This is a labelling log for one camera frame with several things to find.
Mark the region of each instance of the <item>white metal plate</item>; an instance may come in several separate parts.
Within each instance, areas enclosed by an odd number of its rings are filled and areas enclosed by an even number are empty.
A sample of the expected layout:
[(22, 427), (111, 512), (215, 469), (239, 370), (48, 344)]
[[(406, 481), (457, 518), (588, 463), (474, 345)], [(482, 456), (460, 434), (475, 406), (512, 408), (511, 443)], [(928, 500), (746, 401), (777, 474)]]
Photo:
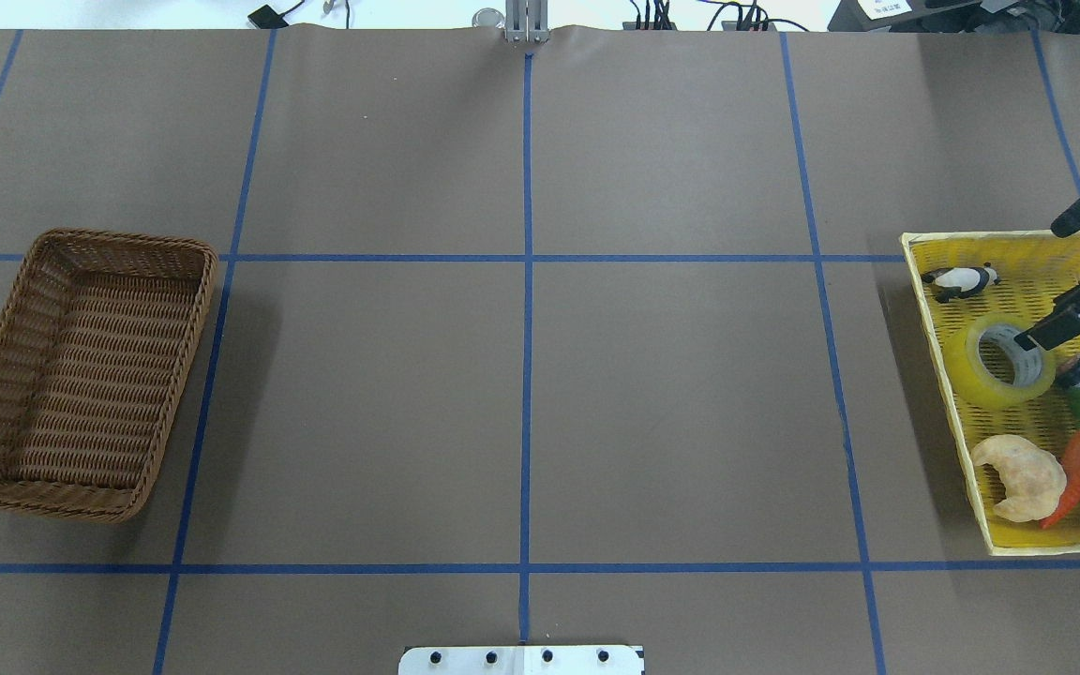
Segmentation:
[(644, 648), (626, 645), (414, 648), (399, 675), (644, 675)]

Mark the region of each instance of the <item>white floor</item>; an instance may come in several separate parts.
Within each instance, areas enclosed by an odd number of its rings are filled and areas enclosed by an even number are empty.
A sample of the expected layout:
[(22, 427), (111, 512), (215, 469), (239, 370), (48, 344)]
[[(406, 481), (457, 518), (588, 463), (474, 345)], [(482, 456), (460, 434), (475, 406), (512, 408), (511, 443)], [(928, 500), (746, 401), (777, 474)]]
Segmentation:
[[(40, 29), (194, 29), (194, 27), (245, 27), (248, 12), (266, 0), (71, 0), (67, 3), (35, 3), (33, 0), (0, 0), (0, 27)], [(284, 11), (295, 0), (269, 0)], [(643, 0), (637, 0), (643, 8)], [(343, 27), (343, 0), (332, 12), (324, 0), (306, 0), (288, 14), (291, 23), (316, 23)], [(496, 0), (349, 0), (352, 27), (462, 27), (474, 12)], [(589, 25), (618, 29), (635, 16), (627, 0), (551, 0), (550, 25)], [(793, 18), (811, 30), (826, 30), (836, 0), (810, 3), (802, 0), (762, 0), (774, 17)], [(673, 0), (672, 16), (680, 30), (703, 30), (715, 5), (696, 0)]]

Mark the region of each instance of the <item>beige crescent-shaped food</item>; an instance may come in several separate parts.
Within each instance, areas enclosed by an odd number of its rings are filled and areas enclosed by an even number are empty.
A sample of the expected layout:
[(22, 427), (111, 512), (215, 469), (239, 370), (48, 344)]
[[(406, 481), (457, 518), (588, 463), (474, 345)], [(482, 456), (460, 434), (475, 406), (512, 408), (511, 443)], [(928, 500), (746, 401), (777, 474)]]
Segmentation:
[(1007, 521), (1039, 521), (1057, 508), (1066, 474), (1053, 454), (1031, 441), (1012, 433), (990, 436), (974, 445), (970, 458), (974, 465), (989, 464), (998, 471), (1007, 499), (996, 503), (994, 512)]

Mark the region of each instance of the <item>roll of tape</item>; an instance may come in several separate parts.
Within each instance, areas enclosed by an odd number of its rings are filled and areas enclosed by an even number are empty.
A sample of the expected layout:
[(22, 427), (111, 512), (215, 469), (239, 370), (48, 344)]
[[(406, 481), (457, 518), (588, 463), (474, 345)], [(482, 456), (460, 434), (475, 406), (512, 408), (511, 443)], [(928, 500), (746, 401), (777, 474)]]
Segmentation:
[[(986, 409), (1002, 409), (1029, 402), (1053, 386), (1055, 360), (1041, 349), (1025, 351), (1015, 343), (1027, 323), (1005, 313), (989, 313), (957, 330), (944, 343), (944, 370), (957, 396)], [(986, 370), (981, 342), (993, 342), (1011, 360), (1013, 381), (1002, 381)]]

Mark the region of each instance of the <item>black plug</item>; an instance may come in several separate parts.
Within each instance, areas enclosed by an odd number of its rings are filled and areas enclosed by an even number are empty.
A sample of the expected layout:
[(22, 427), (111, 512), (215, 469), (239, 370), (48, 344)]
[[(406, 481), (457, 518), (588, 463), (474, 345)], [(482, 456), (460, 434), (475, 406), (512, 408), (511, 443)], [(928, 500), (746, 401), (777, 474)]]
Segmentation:
[(260, 27), (260, 29), (274, 29), (274, 27), (288, 26), (286, 19), (273, 8), (270, 8), (269, 4), (262, 4), (256, 12), (248, 14), (248, 23)]

